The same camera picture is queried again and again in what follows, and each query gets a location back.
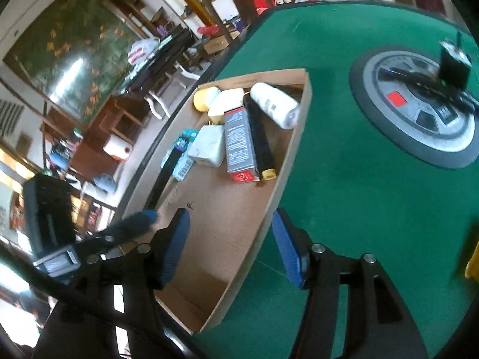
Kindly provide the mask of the white square charger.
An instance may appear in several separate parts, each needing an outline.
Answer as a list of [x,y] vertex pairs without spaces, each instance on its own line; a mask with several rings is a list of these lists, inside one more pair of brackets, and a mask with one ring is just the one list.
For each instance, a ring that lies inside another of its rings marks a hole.
[[200,165],[218,168],[226,156],[224,126],[203,126],[187,154],[189,158]]

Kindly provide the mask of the teal cartoon tissue pack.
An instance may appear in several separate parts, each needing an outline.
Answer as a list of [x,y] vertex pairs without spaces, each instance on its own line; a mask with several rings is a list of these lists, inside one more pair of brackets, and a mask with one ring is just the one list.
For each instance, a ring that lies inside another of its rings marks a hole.
[[193,165],[193,159],[188,156],[187,151],[190,149],[190,146],[192,146],[192,143],[194,142],[198,133],[199,130],[184,129],[179,135],[179,138],[176,139],[173,146],[166,152],[165,156],[162,159],[162,162],[160,164],[161,169],[163,169],[173,150],[175,148],[179,149],[179,151],[181,152],[181,156],[176,162],[176,165],[172,172],[172,177],[178,182],[182,182],[185,179]]

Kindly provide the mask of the round grey table console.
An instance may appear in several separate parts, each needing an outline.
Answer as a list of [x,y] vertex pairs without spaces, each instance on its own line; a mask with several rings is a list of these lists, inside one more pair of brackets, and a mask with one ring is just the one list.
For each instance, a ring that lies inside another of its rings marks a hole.
[[417,80],[434,80],[439,63],[397,45],[360,55],[351,65],[351,93],[365,117],[418,160],[462,169],[478,159],[478,115]]

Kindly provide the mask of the black marker yellow cap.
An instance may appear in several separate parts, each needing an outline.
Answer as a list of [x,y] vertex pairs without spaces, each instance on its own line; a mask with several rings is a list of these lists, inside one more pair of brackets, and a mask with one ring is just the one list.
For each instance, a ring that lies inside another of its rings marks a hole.
[[269,147],[266,130],[263,124],[263,112],[252,99],[250,93],[244,96],[244,105],[248,112],[248,120],[252,134],[257,169],[262,181],[271,181],[277,177],[275,159]]

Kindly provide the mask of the black marker green cap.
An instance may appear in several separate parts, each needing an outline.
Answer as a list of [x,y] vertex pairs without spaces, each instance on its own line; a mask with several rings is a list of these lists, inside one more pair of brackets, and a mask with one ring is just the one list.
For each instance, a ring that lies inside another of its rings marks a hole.
[[440,83],[419,73],[407,74],[406,78],[417,87],[429,90],[451,102],[456,108],[478,115],[478,99],[468,90],[461,90],[453,86]]

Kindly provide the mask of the green floral wall painting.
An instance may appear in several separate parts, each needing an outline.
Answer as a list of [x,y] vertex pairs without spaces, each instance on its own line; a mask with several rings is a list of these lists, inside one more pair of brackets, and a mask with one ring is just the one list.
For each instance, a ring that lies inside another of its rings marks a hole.
[[131,70],[139,37],[102,0],[55,0],[4,58],[38,92],[89,125]]

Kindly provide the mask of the orange snack packet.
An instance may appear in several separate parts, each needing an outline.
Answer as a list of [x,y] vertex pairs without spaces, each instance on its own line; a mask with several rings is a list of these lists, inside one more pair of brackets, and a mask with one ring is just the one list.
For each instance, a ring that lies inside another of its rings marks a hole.
[[464,277],[466,279],[474,279],[476,282],[479,282],[479,242],[466,265]]

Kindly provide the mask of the cardboard tray box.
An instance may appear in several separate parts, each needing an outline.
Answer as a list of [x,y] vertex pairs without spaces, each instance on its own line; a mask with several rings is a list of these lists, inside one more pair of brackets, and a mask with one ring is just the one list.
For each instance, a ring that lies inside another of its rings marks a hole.
[[129,252],[168,226],[175,211],[190,213],[191,228],[173,280],[155,296],[190,335],[218,326],[248,275],[278,207],[304,131],[313,90],[305,69],[245,74],[211,84],[221,90],[250,88],[257,82],[300,91],[300,115],[293,130],[265,118],[278,176],[263,185],[236,183],[227,166],[194,164],[183,182],[170,180],[157,204],[158,221],[144,235],[122,246]]

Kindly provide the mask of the black electric motor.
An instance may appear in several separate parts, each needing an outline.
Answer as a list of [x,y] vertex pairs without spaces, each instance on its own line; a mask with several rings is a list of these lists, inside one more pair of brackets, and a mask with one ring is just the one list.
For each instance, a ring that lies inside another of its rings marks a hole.
[[465,91],[469,82],[472,63],[462,49],[462,33],[456,33],[455,41],[444,40],[439,42],[440,61],[438,78],[446,85]]

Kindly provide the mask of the large white pill bottle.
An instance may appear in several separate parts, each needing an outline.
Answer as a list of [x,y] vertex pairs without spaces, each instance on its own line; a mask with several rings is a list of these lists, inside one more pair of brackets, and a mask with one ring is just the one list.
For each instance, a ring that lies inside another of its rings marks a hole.
[[268,83],[259,82],[252,85],[250,97],[260,109],[283,130],[297,126],[300,104],[294,98]]

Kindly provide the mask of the white red plastic bag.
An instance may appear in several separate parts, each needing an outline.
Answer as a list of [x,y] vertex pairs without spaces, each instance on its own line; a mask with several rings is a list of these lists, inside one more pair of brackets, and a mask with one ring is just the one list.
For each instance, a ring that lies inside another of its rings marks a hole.
[[141,63],[154,51],[158,44],[159,39],[156,37],[136,41],[128,53],[128,63],[132,66]]

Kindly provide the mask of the black folding side table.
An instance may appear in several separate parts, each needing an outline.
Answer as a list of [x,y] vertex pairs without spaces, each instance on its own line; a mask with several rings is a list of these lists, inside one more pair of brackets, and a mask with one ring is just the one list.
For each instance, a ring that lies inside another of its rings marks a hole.
[[131,99],[145,100],[151,114],[158,120],[162,115],[157,112],[155,105],[162,107],[164,115],[169,118],[171,112],[155,89],[159,80],[166,73],[175,68],[183,77],[190,80],[199,80],[198,74],[192,73],[179,63],[179,59],[189,48],[192,48],[195,37],[192,31],[186,28],[176,28],[164,40],[157,41],[152,53],[145,60],[135,66],[128,73],[120,85],[115,89],[115,96],[127,95]]

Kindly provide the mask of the long black marker purple cap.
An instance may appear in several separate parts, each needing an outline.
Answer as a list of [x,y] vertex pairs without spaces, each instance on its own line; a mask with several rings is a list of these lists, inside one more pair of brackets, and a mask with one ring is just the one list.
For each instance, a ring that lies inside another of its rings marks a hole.
[[174,146],[172,148],[171,153],[169,154],[165,165],[162,167],[160,174],[154,183],[154,187],[148,196],[148,199],[145,203],[145,209],[156,210],[157,202],[165,190],[167,183],[172,177],[175,166],[177,165],[183,153],[184,150],[182,150],[179,146]]

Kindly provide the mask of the grey red slim box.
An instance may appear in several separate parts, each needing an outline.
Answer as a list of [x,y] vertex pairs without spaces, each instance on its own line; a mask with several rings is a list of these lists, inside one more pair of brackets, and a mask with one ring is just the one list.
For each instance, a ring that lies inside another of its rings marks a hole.
[[234,182],[257,182],[257,161],[248,112],[244,106],[224,114],[227,173]]

